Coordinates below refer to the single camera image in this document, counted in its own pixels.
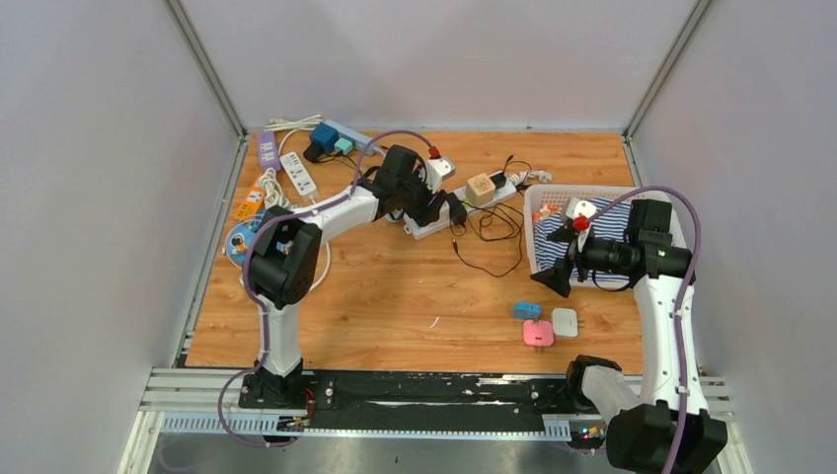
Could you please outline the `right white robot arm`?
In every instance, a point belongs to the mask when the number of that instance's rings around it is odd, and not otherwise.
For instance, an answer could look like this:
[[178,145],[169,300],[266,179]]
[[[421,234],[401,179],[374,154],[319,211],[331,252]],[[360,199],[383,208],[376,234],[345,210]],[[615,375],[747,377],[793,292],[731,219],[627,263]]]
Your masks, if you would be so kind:
[[600,273],[626,277],[642,322],[643,376],[633,391],[621,366],[580,355],[571,361],[564,398],[577,412],[596,411],[605,424],[609,463],[634,473],[703,473],[725,448],[724,421],[711,416],[693,348],[694,254],[671,233],[672,205],[633,199],[621,239],[597,236],[593,203],[566,206],[552,242],[566,252],[532,279],[562,297],[571,281]]

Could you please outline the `white power strip blue USB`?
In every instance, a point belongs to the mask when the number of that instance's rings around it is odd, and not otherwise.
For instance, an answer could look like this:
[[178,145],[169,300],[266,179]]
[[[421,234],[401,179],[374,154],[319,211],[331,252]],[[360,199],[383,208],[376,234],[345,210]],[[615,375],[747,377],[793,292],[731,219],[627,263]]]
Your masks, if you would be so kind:
[[416,240],[426,238],[450,226],[464,226],[470,212],[503,203],[517,192],[520,181],[502,172],[475,176],[453,191],[440,192],[427,212],[405,212],[404,231]]

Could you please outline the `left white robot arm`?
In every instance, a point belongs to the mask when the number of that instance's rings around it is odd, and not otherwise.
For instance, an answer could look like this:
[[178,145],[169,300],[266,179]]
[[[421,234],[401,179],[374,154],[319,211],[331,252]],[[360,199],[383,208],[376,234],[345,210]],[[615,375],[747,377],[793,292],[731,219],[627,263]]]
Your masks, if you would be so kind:
[[461,210],[442,188],[454,163],[433,150],[427,160],[393,145],[381,165],[359,174],[334,197],[297,210],[271,208],[242,267],[243,284],[260,313],[261,346],[253,377],[279,408],[302,395],[299,306],[309,293],[321,248],[345,232],[401,211],[420,224],[438,219],[445,204]]

